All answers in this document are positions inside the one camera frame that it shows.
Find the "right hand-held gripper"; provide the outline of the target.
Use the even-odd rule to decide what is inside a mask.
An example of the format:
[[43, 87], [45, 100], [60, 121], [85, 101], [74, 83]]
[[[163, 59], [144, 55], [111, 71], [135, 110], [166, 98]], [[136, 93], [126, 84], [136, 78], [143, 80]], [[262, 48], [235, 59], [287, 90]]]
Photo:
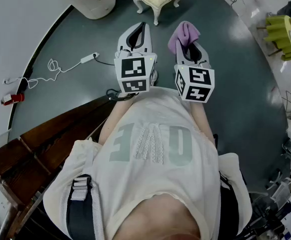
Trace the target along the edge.
[[191, 44], [191, 59], [195, 64], [186, 65], [184, 47], [175, 43], [175, 85], [183, 101], [207, 103], [215, 88], [215, 71], [211, 69], [209, 55], [198, 43]]

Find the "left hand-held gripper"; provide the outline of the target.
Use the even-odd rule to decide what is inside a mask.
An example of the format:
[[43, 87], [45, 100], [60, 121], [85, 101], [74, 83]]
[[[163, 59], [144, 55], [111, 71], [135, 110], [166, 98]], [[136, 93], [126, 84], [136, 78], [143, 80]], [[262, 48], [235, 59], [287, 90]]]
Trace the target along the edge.
[[119, 37], [117, 47], [119, 51], [115, 53], [114, 67], [121, 92], [148, 92], [157, 62], [157, 55], [152, 53], [150, 26], [139, 22], [129, 27]]

